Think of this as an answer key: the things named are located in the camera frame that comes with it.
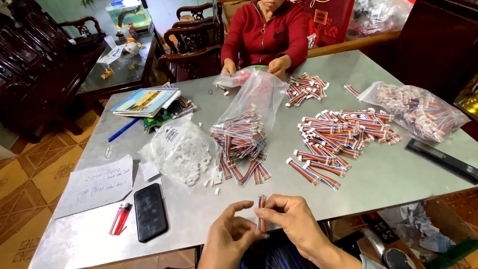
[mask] notebook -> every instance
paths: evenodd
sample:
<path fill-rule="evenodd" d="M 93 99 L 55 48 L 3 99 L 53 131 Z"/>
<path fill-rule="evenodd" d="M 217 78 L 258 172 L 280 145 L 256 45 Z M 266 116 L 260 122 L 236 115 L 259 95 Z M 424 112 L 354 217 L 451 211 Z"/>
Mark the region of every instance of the notebook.
<path fill-rule="evenodd" d="M 177 88 L 147 88 L 134 91 L 112 109 L 113 114 L 128 117 L 154 117 L 162 107 L 168 107 L 181 92 Z"/>

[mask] black smartphone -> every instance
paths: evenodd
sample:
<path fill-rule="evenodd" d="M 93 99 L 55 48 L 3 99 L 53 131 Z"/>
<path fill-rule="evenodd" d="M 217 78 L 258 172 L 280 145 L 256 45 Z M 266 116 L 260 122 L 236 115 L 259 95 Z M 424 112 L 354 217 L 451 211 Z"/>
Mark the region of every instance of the black smartphone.
<path fill-rule="evenodd" d="M 147 242 L 168 229 L 166 212 L 159 190 L 159 184 L 154 183 L 134 193 L 136 210 L 136 225 L 138 240 Z"/>

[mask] bottle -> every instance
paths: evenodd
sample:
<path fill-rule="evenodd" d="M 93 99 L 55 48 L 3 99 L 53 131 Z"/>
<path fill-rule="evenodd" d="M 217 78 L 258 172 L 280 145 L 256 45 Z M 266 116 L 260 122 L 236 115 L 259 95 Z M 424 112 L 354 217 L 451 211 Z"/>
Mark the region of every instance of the bottle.
<path fill-rule="evenodd" d="M 128 23 L 128 27 L 130 28 L 131 37 L 134 38 L 134 39 L 137 39 L 137 38 L 138 38 L 138 34 L 136 33 L 136 29 L 134 28 L 133 23 L 132 23 L 132 22 L 129 22 L 129 23 Z"/>

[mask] sleeve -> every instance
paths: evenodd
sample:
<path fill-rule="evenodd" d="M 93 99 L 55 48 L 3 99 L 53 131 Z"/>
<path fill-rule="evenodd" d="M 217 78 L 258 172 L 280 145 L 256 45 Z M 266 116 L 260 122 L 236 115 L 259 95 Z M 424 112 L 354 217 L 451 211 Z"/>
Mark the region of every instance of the sleeve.
<path fill-rule="evenodd" d="M 230 58 L 239 64 L 239 50 L 243 43 L 243 29 L 245 26 L 246 12 L 244 6 L 240 7 L 232 18 L 228 37 L 221 48 L 221 64 L 224 66 L 224 59 Z"/>
<path fill-rule="evenodd" d="M 362 260 L 362 269 L 386 269 L 382 265 L 370 260 L 364 255 L 360 255 L 360 259 Z"/>
<path fill-rule="evenodd" d="M 291 68 L 298 66 L 307 58 L 307 16 L 302 9 L 297 9 L 287 26 L 289 48 L 279 53 L 276 58 L 288 55 L 292 59 Z"/>

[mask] red jacket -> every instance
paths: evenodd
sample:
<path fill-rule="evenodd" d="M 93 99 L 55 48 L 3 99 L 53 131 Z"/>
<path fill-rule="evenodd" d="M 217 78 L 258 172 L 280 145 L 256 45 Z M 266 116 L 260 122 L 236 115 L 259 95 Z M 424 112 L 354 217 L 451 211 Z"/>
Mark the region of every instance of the red jacket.
<path fill-rule="evenodd" d="M 287 54 L 292 59 L 291 67 L 298 66 L 307 58 L 306 18 L 304 7 L 289 1 L 285 1 L 266 24 L 256 1 L 240 7 L 222 46 L 222 64 L 224 59 L 231 58 L 240 68 L 266 66 Z"/>

